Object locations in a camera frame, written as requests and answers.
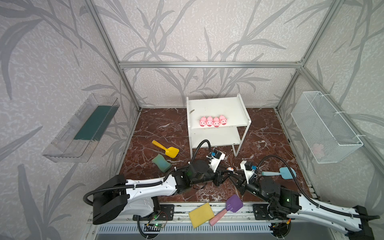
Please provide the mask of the pink pig toy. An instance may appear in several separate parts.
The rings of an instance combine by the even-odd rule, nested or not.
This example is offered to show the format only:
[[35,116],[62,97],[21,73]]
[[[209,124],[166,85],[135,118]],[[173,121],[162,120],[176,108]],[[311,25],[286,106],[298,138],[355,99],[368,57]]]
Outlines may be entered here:
[[220,124],[223,125],[223,126],[225,126],[227,124],[227,121],[228,121],[228,119],[225,116],[223,116],[223,115],[221,115],[219,117],[219,120],[220,120]]
[[212,117],[208,117],[207,121],[206,121],[206,124],[207,124],[208,127],[211,127],[213,125],[213,118]]
[[220,126],[220,124],[221,124],[220,119],[217,118],[217,117],[215,117],[215,118],[213,119],[213,126],[214,126],[215,128],[218,128],[218,127]]
[[206,126],[206,125],[207,125],[207,118],[206,118],[206,117],[202,117],[202,118],[200,119],[200,123],[199,123],[199,125],[200,125],[201,127]]

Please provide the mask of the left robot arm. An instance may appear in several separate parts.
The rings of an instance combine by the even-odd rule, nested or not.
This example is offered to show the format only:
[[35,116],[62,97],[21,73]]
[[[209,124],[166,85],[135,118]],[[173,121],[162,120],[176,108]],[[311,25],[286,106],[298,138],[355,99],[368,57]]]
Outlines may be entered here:
[[227,179],[240,179],[230,168],[220,167],[223,152],[208,147],[205,160],[193,153],[187,166],[169,171],[164,177],[147,180],[127,180],[116,175],[97,189],[86,193],[83,201],[93,208],[93,224],[101,225],[117,218],[121,213],[146,217],[160,211],[159,196],[179,195],[198,184],[212,182],[220,186]]

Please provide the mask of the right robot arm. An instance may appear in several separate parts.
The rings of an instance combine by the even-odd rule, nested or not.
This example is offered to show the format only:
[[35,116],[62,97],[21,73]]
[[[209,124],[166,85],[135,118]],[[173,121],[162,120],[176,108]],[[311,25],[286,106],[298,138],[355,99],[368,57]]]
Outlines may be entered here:
[[273,180],[281,176],[286,180],[297,182],[295,172],[284,163],[279,172],[260,172],[261,165],[243,161],[240,171],[228,168],[230,180],[241,194],[249,192],[268,203],[267,217],[270,219],[305,220],[328,227],[344,234],[350,240],[373,240],[373,230],[369,225],[380,216],[370,216],[365,207],[339,207],[315,200],[305,194],[302,188],[293,191]]

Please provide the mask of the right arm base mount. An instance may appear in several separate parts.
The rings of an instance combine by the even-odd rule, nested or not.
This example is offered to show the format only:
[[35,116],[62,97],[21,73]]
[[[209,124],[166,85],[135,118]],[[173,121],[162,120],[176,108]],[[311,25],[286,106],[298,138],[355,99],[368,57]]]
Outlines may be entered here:
[[265,220],[265,221],[274,220],[273,216],[270,214],[268,210],[268,206],[269,204],[262,204],[262,203],[252,205],[255,220]]

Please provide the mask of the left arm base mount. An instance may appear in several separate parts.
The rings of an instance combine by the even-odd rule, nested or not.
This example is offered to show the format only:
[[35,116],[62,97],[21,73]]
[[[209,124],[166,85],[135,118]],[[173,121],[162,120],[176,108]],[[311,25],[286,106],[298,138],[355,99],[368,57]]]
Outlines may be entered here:
[[139,221],[172,221],[175,213],[175,205],[160,204],[160,210],[154,210],[147,217],[140,217]]

